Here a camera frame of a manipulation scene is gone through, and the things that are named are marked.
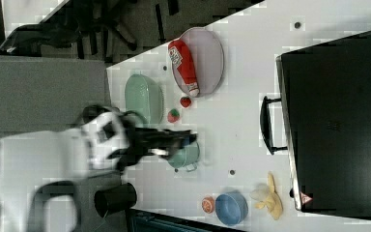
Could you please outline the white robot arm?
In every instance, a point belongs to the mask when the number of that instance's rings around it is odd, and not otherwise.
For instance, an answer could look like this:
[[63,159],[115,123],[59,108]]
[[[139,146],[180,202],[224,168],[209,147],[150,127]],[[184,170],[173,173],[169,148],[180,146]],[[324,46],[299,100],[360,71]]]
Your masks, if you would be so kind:
[[0,232],[93,232],[91,218],[135,205],[133,185],[106,183],[145,156],[171,159],[197,139],[191,130],[137,127],[106,111],[63,131],[0,139]]

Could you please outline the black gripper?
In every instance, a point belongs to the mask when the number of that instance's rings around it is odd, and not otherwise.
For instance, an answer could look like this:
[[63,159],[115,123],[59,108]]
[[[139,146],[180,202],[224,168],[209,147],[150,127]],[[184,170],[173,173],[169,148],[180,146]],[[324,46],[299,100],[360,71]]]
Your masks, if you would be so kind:
[[145,156],[155,156],[155,149],[165,152],[160,155],[169,160],[179,150],[197,140],[197,134],[191,130],[157,130],[152,128],[130,127],[126,130],[128,147],[124,149],[115,168],[124,171],[134,166]]

